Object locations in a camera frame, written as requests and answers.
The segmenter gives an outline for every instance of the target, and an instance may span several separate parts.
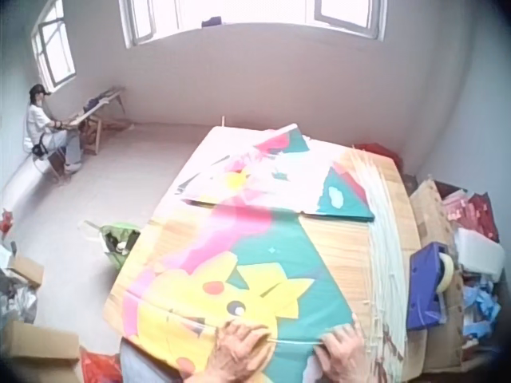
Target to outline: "seated person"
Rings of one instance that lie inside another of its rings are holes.
[[[81,167],[80,133],[77,130],[61,130],[62,121],[51,120],[42,110],[45,96],[51,93],[41,84],[29,92],[30,106],[26,114],[26,131],[33,145],[42,144],[45,152],[65,148],[65,171],[75,173]]]

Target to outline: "wooden table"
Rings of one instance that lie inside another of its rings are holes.
[[[262,140],[263,134],[266,133],[239,128],[215,127],[199,145],[160,201],[148,225],[143,229],[141,237],[133,248],[105,304],[105,319],[116,330],[122,333],[120,297],[133,278],[143,270],[147,262],[168,253],[169,249],[175,251],[186,247],[188,244],[180,242],[176,237],[183,238],[187,234],[196,232],[198,223],[208,214],[208,209],[193,207],[179,201],[174,195],[176,187],[204,167],[231,152],[232,148]],[[349,151],[355,149],[317,140],[311,140],[308,144],[313,151],[328,152],[332,158],[340,159],[341,164],[356,177],[349,155]],[[373,154],[370,156],[383,174],[391,195],[406,277],[408,278],[409,257],[421,247],[414,213],[394,162],[383,156]],[[172,215],[172,223],[169,224],[168,217],[170,215]],[[370,287],[366,287],[364,282],[366,273],[370,272],[368,270],[370,247],[367,225],[342,220],[311,219],[304,216],[300,216],[299,219],[338,283],[351,309],[358,315],[363,329],[368,333],[371,314],[366,301],[370,299],[371,292],[368,291]],[[425,331],[409,334],[403,371],[404,379],[416,377],[422,372],[425,349]]]
[[[101,131],[103,129],[103,119],[97,115],[97,112],[101,108],[103,108],[103,106],[109,104],[111,101],[117,100],[117,102],[119,103],[119,105],[122,108],[123,113],[126,114],[125,107],[122,104],[122,99],[121,99],[121,94],[123,92],[124,92],[124,89],[120,88],[120,89],[114,91],[110,96],[101,98],[96,106],[94,106],[93,108],[91,108],[89,111],[87,111],[85,113],[78,113],[71,119],[70,123],[68,124],[69,128],[73,129],[73,128],[77,128],[78,125],[84,120],[94,119],[94,121],[97,123],[96,141],[95,141],[94,145],[91,145],[92,146],[91,148],[87,148],[87,149],[90,149],[95,155],[99,153],[99,143],[101,140]]]

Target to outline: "white wall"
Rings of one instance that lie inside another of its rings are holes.
[[[469,7],[465,0],[388,3],[383,42],[306,26],[234,25],[126,49],[116,0],[64,0],[77,77],[50,108],[69,115],[119,84],[137,121],[297,122],[318,139],[378,141],[416,169],[445,126],[443,117],[426,122],[450,114],[461,83]],[[410,138],[418,144],[406,145]]]
[[[447,130],[419,176],[488,192],[501,243],[511,252],[511,30],[481,5],[469,72]],[[508,258],[508,273],[511,257]]]
[[[11,1],[2,5],[0,18],[0,195],[9,178],[26,158],[23,152],[23,124],[29,89],[37,81],[38,73],[26,38],[25,21],[38,14],[38,3]]]

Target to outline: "plastic bag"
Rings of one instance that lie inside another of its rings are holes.
[[[85,233],[84,225],[95,230],[94,236]],[[78,224],[78,228],[86,239],[101,243],[106,256],[109,257],[118,270],[125,264],[130,251],[140,235],[140,228],[131,223],[113,223],[100,227],[86,220],[81,221]]]
[[[84,383],[122,383],[119,354],[102,355],[80,348]]]
[[[34,323],[37,312],[38,297],[35,289],[0,271],[0,329],[9,319]]]

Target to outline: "hand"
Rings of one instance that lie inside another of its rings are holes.
[[[206,370],[186,383],[230,383],[246,381],[259,371],[271,354],[271,345],[264,342],[270,335],[265,326],[250,326],[229,321],[216,331],[215,348]]]
[[[353,325],[336,326],[322,336],[323,346],[315,346],[323,372],[333,382],[364,382],[369,372],[364,337],[357,317]]]

